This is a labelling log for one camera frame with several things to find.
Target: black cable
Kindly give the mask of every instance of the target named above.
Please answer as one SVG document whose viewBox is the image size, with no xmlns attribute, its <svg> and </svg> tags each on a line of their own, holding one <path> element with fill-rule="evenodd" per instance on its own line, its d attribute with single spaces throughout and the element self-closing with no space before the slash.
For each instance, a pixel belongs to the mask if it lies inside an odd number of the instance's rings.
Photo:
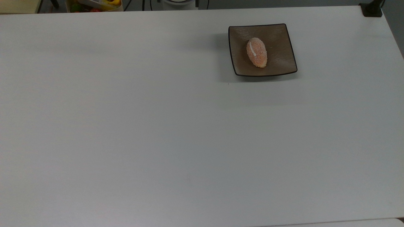
<svg viewBox="0 0 404 227">
<path fill-rule="evenodd" d="M 124 11 L 126 11 L 128 9 L 129 4 L 132 2 L 132 0 L 129 0 L 128 4 L 126 5 Z"/>
<path fill-rule="evenodd" d="M 128 2 L 128 4 L 126 5 L 124 11 L 126 11 L 126 10 L 128 9 L 129 4 L 130 4 L 131 2 L 132 2 L 132 0 L 129 0 L 129 2 Z M 144 11 L 144 10 L 145 10 L 145 0 L 143 0 L 143 2 L 142 2 L 142 11 Z"/>
</svg>

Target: tomato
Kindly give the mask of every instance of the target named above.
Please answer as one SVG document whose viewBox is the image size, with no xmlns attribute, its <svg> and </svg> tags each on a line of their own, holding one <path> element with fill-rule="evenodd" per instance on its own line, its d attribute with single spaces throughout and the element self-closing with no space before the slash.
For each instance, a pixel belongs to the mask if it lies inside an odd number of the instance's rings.
<svg viewBox="0 0 404 227">
<path fill-rule="evenodd" d="M 90 12 L 91 12 L 91 13 L 96 13 L 96 12 L 102 12 L 102 10 L 97 9 L 97 8 L 92 8 L 92 9 L 90 10 Z"/>
</svg>

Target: gray floor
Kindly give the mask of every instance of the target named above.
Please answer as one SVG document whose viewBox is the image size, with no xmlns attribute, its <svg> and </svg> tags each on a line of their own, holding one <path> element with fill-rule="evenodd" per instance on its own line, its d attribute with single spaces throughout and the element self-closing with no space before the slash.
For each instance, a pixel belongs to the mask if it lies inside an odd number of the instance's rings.
<svg viewBox="0 0 404 227">
<path fill-rule="evenodd" d="M 39 13 L 66 13 L 65 0 L 58 0 L 59 9 L 55 9 L 50 0 L 43 0 Z M 150 0 L 145 0 L 145 10 L 150 10 Z M 301 6 L 348 6 L 358 5 L 371 0 L 200 0 L 200 9 L 225 8 L 268 8 L 268 7 L 301 7 Z M 124 7 L 129 0 L 122 0 Z M 157 0 L 152 0 L 153 10 L 161 8 Z M 132 0 L 127 11 L 141 11 L 142 0 Z M 386 0 L 384 14 L 404 56 L 404 0 Z"/>
</svg>

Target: plate rim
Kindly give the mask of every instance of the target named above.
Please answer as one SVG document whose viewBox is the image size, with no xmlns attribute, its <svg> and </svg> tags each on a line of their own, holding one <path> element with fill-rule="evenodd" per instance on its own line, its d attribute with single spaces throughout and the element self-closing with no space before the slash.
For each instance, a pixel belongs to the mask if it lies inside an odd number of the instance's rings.
<svg viewBox="0 0 404 227">
<path fill-rule="evenodd" d="M 272 25 L 285 25 L 286 28 L 286 34 L 288 34 L 288 39 L 289 39 L 289 44 L 290 44 L 290 49 L 292 50 L 292 55 L 293 55 L 293 60 L 295 61 L 295 66 L 296 66 L 296 70 L 293 72 L 287 72 L 287 73 L 283 73 L 283 74 L 275 74 L 275 75 L 263 75 L 263 76 L 251 76 L 251 75 L 242 75 L 242 74 L 238 74 L 236 72 L 236 67 L 234 67 L 234 61 L 233 61 L 233 55 L 231 53 L 231 44 L 230 44 L 230 28 L 231 27 L 258 27 L 258 26 L 272 26 Z M 244 25 L 244 26 L 229 26 L 228 30 L 227 30 L 227 36 L 228 36 L 228 40 L 229 40 L 229 50 L 230 50 L 230 59 L 231 59 L 231 65 L 233 66 L 233 70 L 234 73 L 238 76 L 245 76 L 245 77 L 266 77 L 266 76 L 282 76 L 282 75 L 286 75 L 286 74 L 292 74 L 297 72 L 297 63 L 296 63 L 296 57 L 295 57 L 295 52 L 293 51 L 293 46 L 292 46 L 292 41 L 290 40 L 290 36 L 289 36 L 289 31 L 288 31 L 288 26 L 285 23 L 279 23 L 279 24 L 266 24 L 266 25 Z"/>
</svg>

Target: sugar-coated pastry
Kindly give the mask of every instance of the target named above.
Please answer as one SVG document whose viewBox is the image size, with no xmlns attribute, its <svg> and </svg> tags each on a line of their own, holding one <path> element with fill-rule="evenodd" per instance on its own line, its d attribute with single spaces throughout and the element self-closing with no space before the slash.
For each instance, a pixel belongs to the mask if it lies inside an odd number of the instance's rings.
<svg viewBox="0 0 404 227">
<path fill-rule="evenodd" d="M 252 38 L 248 41 L 247 54 L 255 66 L 260 68 L 267 66 L 267 50 L 259 38 Z"/>
</svg>

